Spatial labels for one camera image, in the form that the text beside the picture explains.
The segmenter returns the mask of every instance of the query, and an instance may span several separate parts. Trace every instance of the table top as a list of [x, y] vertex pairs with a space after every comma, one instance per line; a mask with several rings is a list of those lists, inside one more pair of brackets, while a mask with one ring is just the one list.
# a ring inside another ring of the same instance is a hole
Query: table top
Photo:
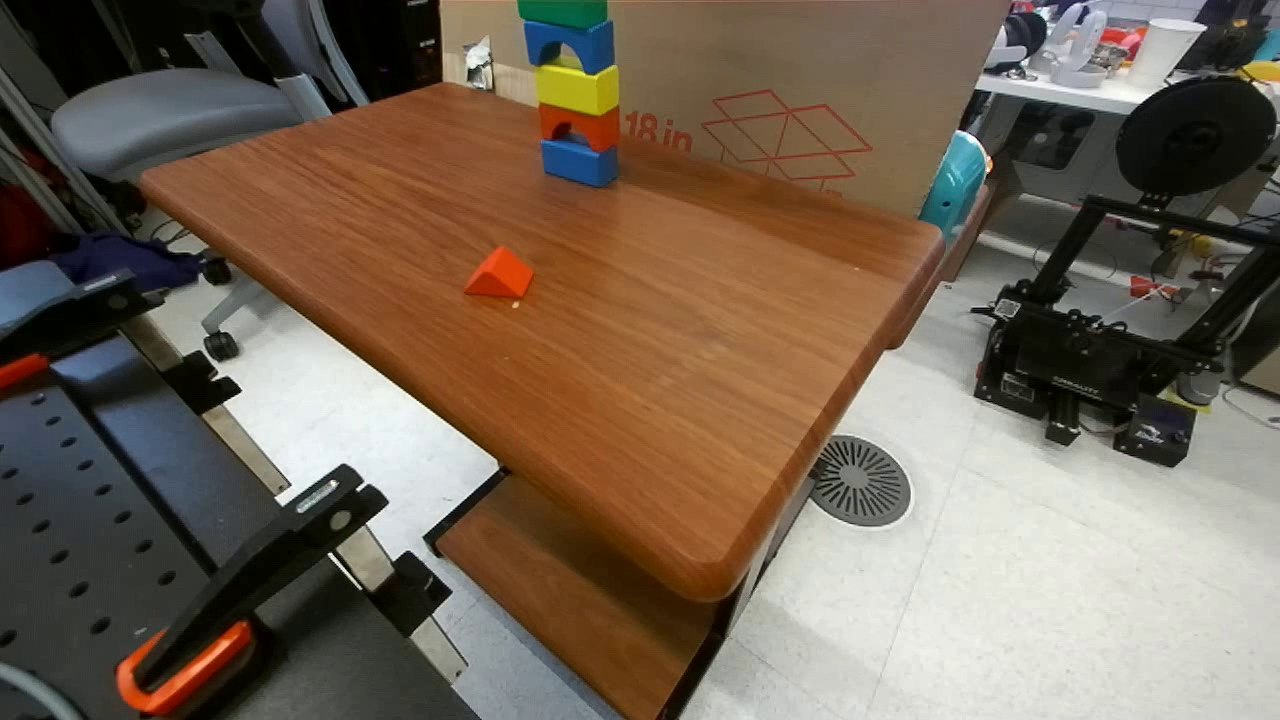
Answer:
[[1035, 80], [1032, 77], [981, 77], [975, 86], [997, 90], [997, 96], [1108, 110], [1108, 115], [1128, 115], [1135, 105], [1143, 105], [1152, 96], [1152, 86], [1135, 86], [1125, 80], [1104, 80], [1102, 86], [1074, 86], [1074, 82], [1054, 82], [1044, 77], [1035, 77]]
[[[659, 585], [724, 598], [940, 234], [653, 146], [622, 167], [548, 179], [533, 106], [426, 86], [139, 182]], [[536, 266], [519, 303], [464, 296], [502, 243]]]

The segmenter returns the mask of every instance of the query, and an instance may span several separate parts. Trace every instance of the stacked blocks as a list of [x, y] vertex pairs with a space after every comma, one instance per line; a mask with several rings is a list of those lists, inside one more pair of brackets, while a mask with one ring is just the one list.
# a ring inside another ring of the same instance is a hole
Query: stacked blocks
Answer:
[[605, 189], [617, 179], [622, 72], [608, 0], [519, 0], [530, 64], [536, 64], [536, 123], [546, 171]]

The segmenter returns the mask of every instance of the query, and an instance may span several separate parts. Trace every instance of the black 3d printer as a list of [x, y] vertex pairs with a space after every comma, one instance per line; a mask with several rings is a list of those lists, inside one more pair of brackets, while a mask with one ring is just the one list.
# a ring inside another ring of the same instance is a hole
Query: black 3d printer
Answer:
[[[975, 394], [1044, 418], [1044, 435], [1058, 445], [1081, 435], [1081, 407], [1088, 402], [1118, 422], [1119, 453], [1180, 465], [1195, 413], [1161, 400], [1161, 391], [1219, 366], [1228, 330], [1280, 280], [1280, 239], [1177, 215], [1170, 203], [1255, 167], [1274, 136], [1277, 106], [1240, 77], [1180, 80], [1143, 98], [1118, 136], [1119, 171], [1143, 197], [1135, 203], [1088, 197], [1039, 276], [1002, 287], [997, 303], [983, 307], [997, 326], [975, 371]], [[1058, 307], [1074, 259], [1104, 218], [1149, 224], [1157, 239], [1199, 231], [1254, 250], [1185, 334], [1149, 341], [1119, 318]]]

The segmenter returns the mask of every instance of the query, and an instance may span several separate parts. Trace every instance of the gray floor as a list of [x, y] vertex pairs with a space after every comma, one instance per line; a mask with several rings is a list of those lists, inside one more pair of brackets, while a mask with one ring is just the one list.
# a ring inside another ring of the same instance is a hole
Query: gray floor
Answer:
[[[1027, 259], [981, 247], [914, 341], [890, 350], [841, 431], [877, 441], [914, 477], [892, 528], [805, 508], [684, 714], [1277, 714], [1280, 709], [1280, 407], [1228, 389], [1180, 469], [1074, 448], [973, 400], [989, 303]], [[1081, 293], [1135, 324], [1185, 307]], [[196, 347], [211, 287], [157, 318]], [[241, 422], [293, 477], [350, 459], [394, 495], [373, 525], [419, 556], [419, 530], [495, 459], [370, 371], [295, 313], [266, 300], [233, 318]], [[457, 685], [494, 720], [608, 714], [459, 573], [441, 624], [468, 656]]]

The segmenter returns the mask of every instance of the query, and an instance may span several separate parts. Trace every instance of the perforated panel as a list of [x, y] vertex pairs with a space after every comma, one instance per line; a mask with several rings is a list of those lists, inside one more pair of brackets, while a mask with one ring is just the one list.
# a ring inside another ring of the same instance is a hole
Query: perforated panel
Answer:
[[[207, 573], [52, 378], [0, 400], [0, 546], [0, 658], [88, 714], [131, 714], [118, 658]], [[31, 705], [0, 688], [0, 714]]]

